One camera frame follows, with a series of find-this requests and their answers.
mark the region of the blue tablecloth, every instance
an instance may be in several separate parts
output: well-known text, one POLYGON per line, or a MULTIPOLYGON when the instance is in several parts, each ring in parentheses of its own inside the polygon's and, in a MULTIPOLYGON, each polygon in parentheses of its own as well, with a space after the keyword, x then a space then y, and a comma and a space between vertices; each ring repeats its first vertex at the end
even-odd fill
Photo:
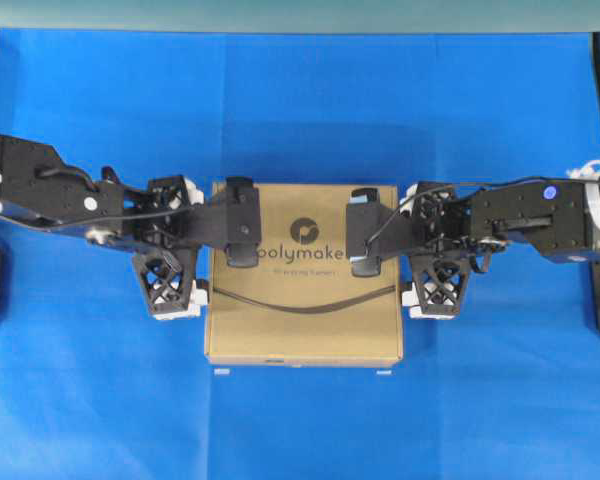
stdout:
MULTIPOLYGON (((600 158, 587 35, 0 32, 0 133, 125 183, 564 175, 600 158)), ((588 269, 530 247, 391 376, 233 368, 126 254, 0 224, 0 479, 600 479, 588 269)), ((199 265, 206 275, 206 253, 199 265)))

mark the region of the cardboard box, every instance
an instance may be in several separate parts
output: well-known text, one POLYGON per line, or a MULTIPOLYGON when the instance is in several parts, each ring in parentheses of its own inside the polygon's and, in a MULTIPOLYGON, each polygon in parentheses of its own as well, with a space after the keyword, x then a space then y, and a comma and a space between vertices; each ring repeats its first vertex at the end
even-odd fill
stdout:
MULTIPOLYGON (((398 259, 375 278, 355 278, 345 256, 345 207, 355 185, 261 184, 258 267, 211 264, 205 354, 213 364, 388 367, 402 359, 398 259), (219 294, 287 307, 325 305, 389 287, 389 293, 329 313, 276 311, 219 294)), ((377 187, 397 205, 395 187, 377 187)))

